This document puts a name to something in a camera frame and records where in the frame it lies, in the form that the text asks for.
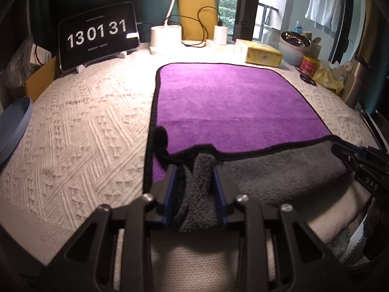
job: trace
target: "blue bowl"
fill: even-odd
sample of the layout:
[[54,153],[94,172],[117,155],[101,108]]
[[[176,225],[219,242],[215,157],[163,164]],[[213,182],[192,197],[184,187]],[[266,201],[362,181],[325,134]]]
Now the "blue bowl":
[[22,139],[31,119],[32,101],[24,96],[0,115],[0,164],[4,163]]

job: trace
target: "white shirt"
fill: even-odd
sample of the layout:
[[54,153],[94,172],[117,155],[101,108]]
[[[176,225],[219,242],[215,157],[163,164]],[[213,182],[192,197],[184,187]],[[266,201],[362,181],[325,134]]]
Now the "white shirt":
[[336,32],[339,24],[341,0],[310,0],[305,18]]

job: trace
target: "bed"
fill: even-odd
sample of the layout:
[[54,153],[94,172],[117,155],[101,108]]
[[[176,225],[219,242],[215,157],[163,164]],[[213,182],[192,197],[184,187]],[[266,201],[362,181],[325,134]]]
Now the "bed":
[[[42,263],[50,262],[96,206],[123,206],[142,193],[156,72],[175,62],[247,65],[228,50],[187,48],[183,54],[157,56],[142,44],[125,59],[55,80],[34,103],[27,131],[0,176],[0,224]],[[282,63],[271,69],[298,89],[332,134],[377,147],[363,119],[339,97],[304,83],[294,67]],[[297,209],[329,243],[369,198],[350,178]],[[233,286],[236,234],[164,232],[153,234],[152,241],[158,290],[226,291]],[[119,269],[115,273],[117,284]]]

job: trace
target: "red can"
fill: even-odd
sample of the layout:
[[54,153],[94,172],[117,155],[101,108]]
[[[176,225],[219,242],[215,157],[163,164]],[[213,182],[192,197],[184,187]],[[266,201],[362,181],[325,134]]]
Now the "red can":
[[301,62],[300,71],[312,78],[315,74],[316,67],[318,66],[318,61],[308,56],[303,56],[303,61]]

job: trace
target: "black cable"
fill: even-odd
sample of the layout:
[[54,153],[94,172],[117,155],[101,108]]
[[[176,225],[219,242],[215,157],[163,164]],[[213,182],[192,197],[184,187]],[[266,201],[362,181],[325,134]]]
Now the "black cable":
[[38,48],[38,45],[35,45],[35,58],[36,58],[36,61],[38,61],[38,63],[41,65],[41,66],[44,66],[44,64],[42,64],[38,58],[38,53],[36,52],[36,49]]
[[155,26],[153,23],[150,23],[150,22],[140,22],[140,23],[137,23],[137,25],[142,25],[142,24],[149,24],[151,26]]
[[217,8],[215,8],[214,6],[203,6],[201,9],[198,10],[199,13],[200,13],[203,9],[206,9],[206,8],[214,9],[214,10],[217,12],[218,16],[219,16],[219,22],[221,21],[221,13],[220,13],[220,11],[219,11]]
[[213,6],[203,6],[202,8],[200,8],[200,9],[197,11],[197,19],[195,19],[195,18],[193,18],[193,17],[185,16],[185,15],[170,15],[169,17],[167,17],[167,18],[165,18],[165,19],[163,20],[163,22],[161,23],[161,25],[162,25],[167,19],[169,19],[170,17],[173,17],[173,16],[179,16],[179,17],[189,18],[189,19],[191,19],[191,20],[195,20],[195,21],[199,22],[200,25],[201,25],[201,27],[202,27],[202,29],[203,29],[203,38],[202,38],[202,41],[199,42],[198,44],[193,44],[193,45],[187,45],[187,44],[184,44],[184,43],[182,43],[182,44],[184,44],[186,47],[203,48],[203,47],[205,47],[205,46],[207,45],[207,39],[208,39],[208,37],[209,37],[209,33],[208,33],[208,31],[207,31],[207,28],[204,26],[204,24],[203,24],[203,23],[201,22],[201,20],[200,20],[200,12],[201,12],[203,9],[206,9],[206,8],[214,9],[214,10],[217,12],[218,16],[219,16],[218,24],[221,23],[221,14],[220,14],[220,12],[219,12],[219,10],[218,10],[217,8],[215,8],[215,7],[213,7]]
[[185,46],[187,46],[187,47],[193,47],[193,46],[201,45],[201,44],[204,42],[205,33],[207,33],[207,38],[208,38],[208,31],[207,31],[207,29],[205,28],[204,24],[200,21],[200,19],[197,20],[197,19],[195,19],[195,18],[193,18],[193,17],[190,17],[190,16],[185,16],[185,15],[170,15],[169,17],[167,17],[167,18],[165,18],[165,19],[163,20],[163,22],[161,23],[161,25],[162,25],[168,18],[170,18],[170,17],[172,17],[172,16],[179,16],[179,17],[189,18],[189,19],[191,19],[191,20],[194,20],[194,21],[196,21],[196,22],[199,22],[200,25],[201,25],[201,27],[202,27],[202,29],[203,29],[203,41],[202,41],[202,42],[200,42],[200,43],[198,43],[198,44],[194,44],[194,45],[187,45],[187,44],[184,44],[184,43],[183,43]]

